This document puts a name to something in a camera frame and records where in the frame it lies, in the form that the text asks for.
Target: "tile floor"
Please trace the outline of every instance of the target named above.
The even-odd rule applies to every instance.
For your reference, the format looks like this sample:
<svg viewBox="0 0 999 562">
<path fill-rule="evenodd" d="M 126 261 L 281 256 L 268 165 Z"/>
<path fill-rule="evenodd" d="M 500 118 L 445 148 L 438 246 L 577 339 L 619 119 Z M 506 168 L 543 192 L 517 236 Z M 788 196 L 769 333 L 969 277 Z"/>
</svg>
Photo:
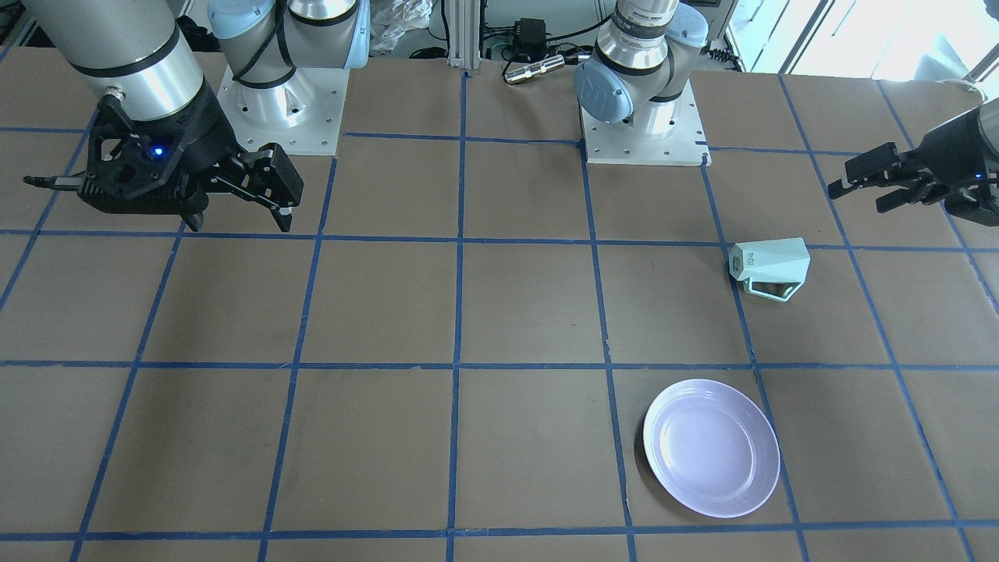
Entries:
<svg viewBox="0 0 999 562">
<path fill-rule="evenodd" d="M 79 169 L 93 98 L 0 56 L 0 560 L 999 556 L 999 231 L 823 195 L 955 87 L 697 74 L 711 167 L 586 167 L 567 73 L 374 60 L 292 233 L 222 197 L 191 233 L 21 185 Z M 808 283 L 744 297 L 727 244 L 783 236 Z M 746 517 L 635 447 L 693 377 L 776 427 Z"/>
</svg>

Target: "plate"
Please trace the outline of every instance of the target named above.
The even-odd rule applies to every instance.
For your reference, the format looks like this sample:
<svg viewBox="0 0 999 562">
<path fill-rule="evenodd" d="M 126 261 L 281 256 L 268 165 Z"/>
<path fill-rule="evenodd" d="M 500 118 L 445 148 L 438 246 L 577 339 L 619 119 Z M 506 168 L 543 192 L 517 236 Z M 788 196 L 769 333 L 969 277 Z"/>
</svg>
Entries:
<svg viewBox="0 0 999 562">
<path fill-rule="evenodd" d="M 766 416 L 717 381 L 689 379 L 659 393 L 645 414 L 642 439 L 666 491 L 711 517 L 756 510 L 780 477 L 780 450 Z"/>
</svg>

